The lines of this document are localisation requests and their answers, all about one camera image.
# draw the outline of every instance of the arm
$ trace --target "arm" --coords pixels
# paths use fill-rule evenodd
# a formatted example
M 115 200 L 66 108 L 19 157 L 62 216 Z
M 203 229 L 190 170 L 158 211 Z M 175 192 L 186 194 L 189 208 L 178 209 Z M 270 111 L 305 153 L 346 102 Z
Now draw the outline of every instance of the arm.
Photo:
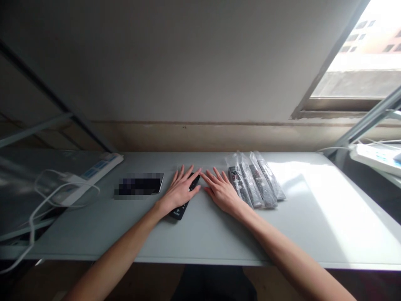
M 262 219 L 242 201 L 229 182 L 214 168 L 201 173 L 210 187 L 206 192 L 225 212 L 232 215 L 255 236 L 287 280 L 308 300 L 355 300 L 354 297 L 313 258 L 279 230 Z
M 189 179 L 193 165 L 184 174 L 175 173 L 166 194 L 131 229 L 129 229 L 101 258 L 85 273 L 64 300 L 104 300 L 127 272 L 138 255 L 149 233 L 171 210 L 188 202 L 201 188 L 198 185 L 188 191 L 200 169 Z

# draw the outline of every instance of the floor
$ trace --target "floor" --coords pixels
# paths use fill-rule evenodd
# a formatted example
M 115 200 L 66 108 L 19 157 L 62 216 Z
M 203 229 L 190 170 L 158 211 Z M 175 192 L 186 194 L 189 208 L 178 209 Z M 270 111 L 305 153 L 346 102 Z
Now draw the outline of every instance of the floor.
M 45 261 L 15 285 L 8 301 L 58 301 L 90 262 Z M 106 300 L 169 300 L 184 265 L 134 263 Z M 275 267 L 244 267 L 259 300 L 303 300 Z
M 13 287 L 8 301 L 59 301 L 91 262 L 45 261 Z M 169 300 L 184 265 L 134 263 L 106 300 Z M 244 267 L 259 300 L 303 300 L 276 267 Z M 357 300 L 398 300 L 400 275 L 392 272 L 331 270 Z

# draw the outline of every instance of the window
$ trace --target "window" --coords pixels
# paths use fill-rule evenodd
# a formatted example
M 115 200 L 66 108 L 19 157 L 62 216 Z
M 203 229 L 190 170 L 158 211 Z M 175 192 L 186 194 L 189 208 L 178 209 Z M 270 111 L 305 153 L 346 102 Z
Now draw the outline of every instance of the window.
M 401 0 L 370 0 L 358 22 L 346 26 L 338 52 L 331 52 L 292 119 L 362 117 L 401 86 L 400 11 Z
M 389 52 L 394 47 L 394 44 L 387 45 L 383 52 Z
M 348 50 L 350 50 L 351 46 L 343 46 L 340 49 L 340 52 L 348 52 Z
M 355 35 L 349 35 L 346 42 L 351 42 L 351 41 L 355 41 L 358 37 L 358 34 Z
M 367 21 L 363 21 L 357 24 L 357 26 L 355 27 L 355 29 L 362 29 L 366 26 L 368 22 Z

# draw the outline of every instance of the smartphone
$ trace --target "smartphone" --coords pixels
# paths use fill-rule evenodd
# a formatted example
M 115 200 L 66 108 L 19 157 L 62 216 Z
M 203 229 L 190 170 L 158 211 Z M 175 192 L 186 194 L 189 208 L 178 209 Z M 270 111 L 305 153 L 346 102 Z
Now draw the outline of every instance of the smartphone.
M 164 173 L 132 173 L 119 179 L 114 196 L 158 194 L 162 188 Z

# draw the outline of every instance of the left hand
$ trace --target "left hand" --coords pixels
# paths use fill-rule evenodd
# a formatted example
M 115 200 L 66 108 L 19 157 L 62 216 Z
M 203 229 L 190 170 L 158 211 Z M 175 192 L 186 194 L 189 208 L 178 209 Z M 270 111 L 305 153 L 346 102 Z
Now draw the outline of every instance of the left hand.
M 171 210 L 182 206 L 188 202 L 195 194 L 197 194 L 201 188 L 200 185 L 196 186 L 193 191 L 189 191 L 189 186 L 195 180 L 195 178 L 201 172 L 201 168 L 198 169 L 189 179 L 189 175 L 193 170 L 193 165 L 184 173 L 184 165 L 181 167 L 181 172 L 175 172 L 173 181 L 166 194 L 157 202 L 163 216 L 167 215 Z

